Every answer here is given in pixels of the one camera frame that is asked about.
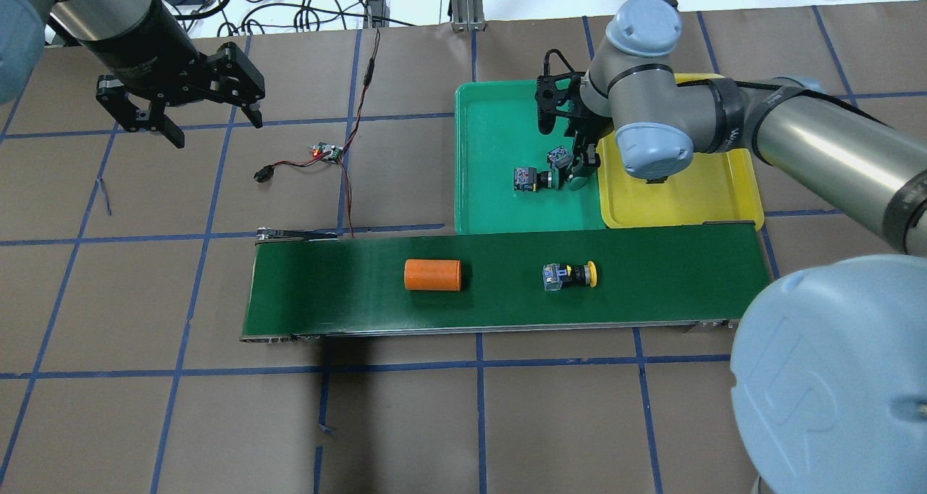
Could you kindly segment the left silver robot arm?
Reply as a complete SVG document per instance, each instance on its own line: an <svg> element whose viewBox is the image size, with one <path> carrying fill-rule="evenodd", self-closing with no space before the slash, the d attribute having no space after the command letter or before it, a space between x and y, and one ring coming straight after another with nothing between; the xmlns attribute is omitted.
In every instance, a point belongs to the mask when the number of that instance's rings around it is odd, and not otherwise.
<svg viewBox="0 0 927 494"><path fill-rule="evenodd" d="M47 22L58 22L106 66L96 100L125 131L148 131L185 146L166 111L212 101L264 125L264 76L242 48L223 43L206 55L192 43L163 0L2 0L4 104L25 89L44 49Z"/></svg>

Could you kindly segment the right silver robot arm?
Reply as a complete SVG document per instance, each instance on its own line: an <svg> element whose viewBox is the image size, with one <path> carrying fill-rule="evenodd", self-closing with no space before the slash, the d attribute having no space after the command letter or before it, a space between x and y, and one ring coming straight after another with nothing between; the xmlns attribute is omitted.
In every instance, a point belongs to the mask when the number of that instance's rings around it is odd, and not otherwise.
<svg viewBox="0 0 927 494"><path fill-rule="evenodd" d="M925 143L795 75L684 79L668 0L626 0L590 65L549 49L537 128L565 122L530 189L579 189L606 160L665 183L698 157L746 153L889 252L805 267L752 300L729 392L755 493L925 491Z"/></svg>

